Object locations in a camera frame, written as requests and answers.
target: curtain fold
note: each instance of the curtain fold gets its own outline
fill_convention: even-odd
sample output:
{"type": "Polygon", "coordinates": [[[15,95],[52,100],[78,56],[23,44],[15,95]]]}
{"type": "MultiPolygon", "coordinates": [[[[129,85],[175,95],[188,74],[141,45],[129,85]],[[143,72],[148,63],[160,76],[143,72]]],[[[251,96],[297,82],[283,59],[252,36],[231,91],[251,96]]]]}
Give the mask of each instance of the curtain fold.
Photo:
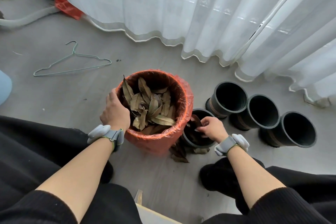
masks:
{"type": "Polygon", "coordinates": [[[262,73],[267,79],[290,76],[294,80],[290,90],[305,89],[307,99],[319,101],[320,106],[330,105],[336,95],[336,90],[325,89],[336,82],[331,47],[336,37],[336,0],[68,1],[101,30],[124,30],[135,41],[159,37],[166,45],[182,43],[182,58],[196,56],[206,62],[216,55],[222,66],[240,57],[251,36],[285,1],[251,39],[238,60],[236,76],[243,81],[262,73]],[[314,64],[318,67],[309,73],[314,64]]]}

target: blue plastic container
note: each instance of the blue plastic container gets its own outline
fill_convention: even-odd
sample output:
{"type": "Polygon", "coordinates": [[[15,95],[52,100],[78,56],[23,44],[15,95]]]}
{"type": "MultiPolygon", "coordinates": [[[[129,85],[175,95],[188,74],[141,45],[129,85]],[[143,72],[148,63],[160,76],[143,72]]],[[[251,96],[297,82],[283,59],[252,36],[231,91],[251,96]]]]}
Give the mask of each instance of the blue plastic container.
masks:
{"type": "Polygon", "coordinates": [[[6,101],[12,91],[12,80],[0,70],[0,105],[6,101]]]}

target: black plant pot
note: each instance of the black plant pot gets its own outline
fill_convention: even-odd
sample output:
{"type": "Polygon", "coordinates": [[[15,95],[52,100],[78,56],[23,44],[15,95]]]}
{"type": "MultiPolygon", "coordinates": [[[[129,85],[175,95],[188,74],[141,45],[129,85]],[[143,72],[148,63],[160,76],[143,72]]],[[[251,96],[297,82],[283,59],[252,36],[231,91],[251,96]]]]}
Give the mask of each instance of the black plant pot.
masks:
{"type": "MultiPolygon", "coordinates": [[[[200,120],[206,116],[214,117],[214,115],[211,112],[208,112],[207,110],[200,109],[200,108],[194,109],[192,111],[192,114],[197,115],[200,120]]],[[[201,148],[201,149],[210,148],[215,143],[210,138],[204,138],[204,140],[202,141],[202,145],[196,145],[188,137],[188,132],[186,129],[184,129],[183,134],[180,138],[185,146],[192,147],[192,148],[201,148]]]]}
{"type": "Polygon", "coordinates": [[[273,147],[312,147],[316,143],[316,130],[308,118],[298,112],[286,112],[279,125],[272,129],[261,128],[259,137],[273,147]]]}
{"type": "Polygon", "coordinates": [[[251,128],[275,128],[279,124],[279,111],[275,103],[265,95],[255,94],[241,113],[230,115],[231,124],[242,131],[251,128]]]}
{"type": "Polygon", "coordinates": [[[215,117],[224,119],[230,114],[244,111],[246,104],[247,94],[241,86],[234,82],[221,82],[205,103],[205,108],[215,117]]]}

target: gray floor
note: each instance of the gray floor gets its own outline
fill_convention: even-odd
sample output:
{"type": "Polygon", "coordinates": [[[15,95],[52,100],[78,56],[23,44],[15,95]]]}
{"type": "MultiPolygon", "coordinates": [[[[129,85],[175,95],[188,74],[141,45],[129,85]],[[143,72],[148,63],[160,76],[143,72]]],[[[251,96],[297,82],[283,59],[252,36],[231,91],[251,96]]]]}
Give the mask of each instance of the gray floor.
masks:
{"type": "MultiPolygon", "coordinates": [[[[0,10],[8,19],[23,17],[48,6],[47,0],[0,0],[0,10]]],[[[204,106],[214,87],[221,81],[240,83],[248,95],[263,93],[278,105],[280,113],[289,110],[308,116],[317,129],[317,144],[310,149],[284,147],[274,149],[264,145],[257,130],[242,133],[250,142],[251,156],[266,166],[336,174],[336,113],[334,109],[319,109],[303,102],[303,93],[288,91],[289,78],[265,82],[262,77],[252,83],[239,82],[234,69],[223,68],[218,58],[207,63],[194,57],[182,60],[182,45],[166,47],[157,38],[135,43],[123,32],[106,33],[84,20],[76,21],[63,14],[40,19],[28,26],[7,30],[0,28],[0,69],[13,81],[13,91],[0,106],[0,114],[55,126],[79,128],[89,132],[99,121],[108,92],[118,85],[123,74],[143,69],[161,69],[178,74],[193,90],[194,107],[204,106]],[[76,40],[77,51],[109,58],[112,65],[62,74],[33,77],[33,72],[46,67],[72,51],[65,43],[76,40]]],[[[87,58],[71,58],[53,71],[96,65],[87,58]]],[[[240,133],[224,121],[229,133],[240,133]]],[[[132,195],[143,190],[143,205],[182,223],[200,223],[218,213],[239,213],[233,199],[218,192],[206,191],[199,185],[198,171],[219,157],[207,155],[189,157],[189,164],[175,163],[169,157],[145,154],[125,142],[122,149],[110,158],[115,168],[113,182],[128,188],[132,195]]]]}

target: black sleeve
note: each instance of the black sleeve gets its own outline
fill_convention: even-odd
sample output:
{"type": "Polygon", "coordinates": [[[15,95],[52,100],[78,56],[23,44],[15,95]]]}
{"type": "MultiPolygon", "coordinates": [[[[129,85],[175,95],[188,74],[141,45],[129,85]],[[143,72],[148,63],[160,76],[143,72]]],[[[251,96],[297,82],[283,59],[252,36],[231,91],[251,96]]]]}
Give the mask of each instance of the black sleeve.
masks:
{"type": "Polygon", "coordinates": [[[58,197],[34,190],[0,212],[0,224],[77,224],[70,208],[58,197]]]}
{"type": "Polygon", "coordinates": [[[275,189],[262,196],[248,217],[255,224],[331,224],[291,188],[275,189]]]}

